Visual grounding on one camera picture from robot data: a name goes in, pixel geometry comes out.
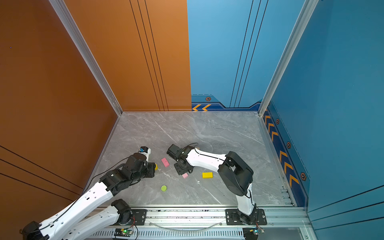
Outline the dark pink rectangular block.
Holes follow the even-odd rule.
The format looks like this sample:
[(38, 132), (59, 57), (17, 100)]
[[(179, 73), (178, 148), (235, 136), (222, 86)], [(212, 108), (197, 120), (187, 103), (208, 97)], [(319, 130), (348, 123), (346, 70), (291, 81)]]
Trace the dark pink rectangular block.
[(168, 160), (166, 158), (162, 158), (161, 161), (162, 161), (165, 168), (170, 166), (170, 163), (168, 162)]

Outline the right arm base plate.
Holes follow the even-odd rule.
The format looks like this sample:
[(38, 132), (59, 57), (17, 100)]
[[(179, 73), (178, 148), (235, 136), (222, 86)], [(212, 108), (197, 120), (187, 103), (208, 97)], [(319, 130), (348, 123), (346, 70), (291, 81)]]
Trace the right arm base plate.
[(266, 226), (268, 224), (265, 211), (254, 208), (250, 215), (240, 212), (238, 209), (226, 209), (226, 223), (228, 226), (248, 225)]

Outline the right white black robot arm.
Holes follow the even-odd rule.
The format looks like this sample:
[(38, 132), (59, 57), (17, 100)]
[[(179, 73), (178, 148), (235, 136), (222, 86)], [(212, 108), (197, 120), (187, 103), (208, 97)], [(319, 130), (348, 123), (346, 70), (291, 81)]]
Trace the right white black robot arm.
[(171, 145), (167, 154), (176, 161), (175, 169), (179, 175), (192, 173), (195, 167), (218, 173), (226, 187), (236, 195), (238, 208), (230, 214), (235, 221), (246, 225), (257, 224), (256, 204), (253, 198), (253, 170), (235, 152), (213, 154), (198, 150), (193, 146), (180, 148)]

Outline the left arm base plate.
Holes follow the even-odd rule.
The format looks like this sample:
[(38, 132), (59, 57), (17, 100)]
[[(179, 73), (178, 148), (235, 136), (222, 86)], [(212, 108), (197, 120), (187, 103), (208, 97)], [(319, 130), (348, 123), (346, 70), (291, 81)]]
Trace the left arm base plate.
[(117, 226), (143, 226), (147, 217), (146, 209), (134, 209), (119, 215), (118, 221), (115, 223)]

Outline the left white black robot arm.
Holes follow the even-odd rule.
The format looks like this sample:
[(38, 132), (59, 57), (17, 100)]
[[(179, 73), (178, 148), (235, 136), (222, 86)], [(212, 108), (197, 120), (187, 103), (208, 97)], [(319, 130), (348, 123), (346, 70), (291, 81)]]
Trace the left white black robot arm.
[(126, 163), (107, 171), (93, 187), (52, 217), (26, 225), (21, 234), (25, 240), (84, 240), (113, 224), (131, 226), (135, 217), (122, 199), (115, 200), (103, 211), (88, 215), (101, 204), (144, 178), (155, 176), (155, 163), (148, 161), (151, 150), (141, 147)]

